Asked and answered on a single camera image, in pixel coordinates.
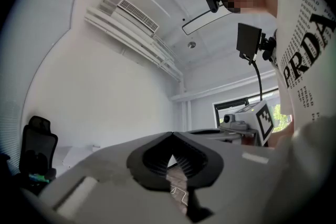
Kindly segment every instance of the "white box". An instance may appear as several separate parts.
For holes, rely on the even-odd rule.
[[[234,115],[236,121],[244,121],[258,131],[262,146],[266,143],[274,129],[274,119],[265,100],[249,104]]]

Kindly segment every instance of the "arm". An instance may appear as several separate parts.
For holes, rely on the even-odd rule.
[[[268,139],[268,146],[269,147],[276,147],[279,140],[283,136],[292,136],[294,133],[294,120],[292,120],[286,128],[282,131],[276,132],[271,134],[270,138]]]

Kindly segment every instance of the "window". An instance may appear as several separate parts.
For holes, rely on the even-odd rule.
[[[263,93],[262,99],[267,102],[270,112],[273,114],[274,126],[275,126],[273,129],[273,132],[281,131],[291,122],[291,118],[290,116],[282,115],[280,113],[279,90],[275,89],[275,90]],[[259,100],[260,100],[260,96],[255,95],[255,96],[247,97],[244,99],[216,104],[215,114],[216,114],[217,127],[219,127],[220,124],[223,122],[225,114],[234,113],[240,108],[243,108],[244,106],[248,104],[259,102]]]

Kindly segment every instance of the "white device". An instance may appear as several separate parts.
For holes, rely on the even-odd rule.
[[[263,100],[249,104],[234,114],[225,115],[220,126],[223,129],[235,130],[237,133],[249,132],[251,129],[256,130],[261,146],[263,146],[274,129],[274,120],[266,101]]]
[[[128,0],[120,1],[115,11],[134,23],[149,36],[159,28],[159,25],[152,18]]]

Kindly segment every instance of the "wall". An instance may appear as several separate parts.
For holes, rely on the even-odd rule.
[[[72,27],[38,69],[23,111],[51,121],[58,146],[101,147],[178,129],[177,82],[83,17],[100,0],[76,0]]]
[[[36,70],[71,25],[74,0],[16,0],[0,36],[0,148],[17,172],[22,109]]]
[[[276,77],[262,80],[263,91],[274,89],[277,85]],[[192,129],[217,128],[214,103],[228,102],[255,94],[259,94],[259,84],[257,82],[191,101]]]
[[[269,61],[264,61],[262,52],[257,54],[257,66],[260,73],[272,70]],[[187,91],[211,89],[228,83],[254,76],[253,66],[239,57],[239,51],[233,45],[230,50],[214,55],[208,63],[185,72],[184,82]]]

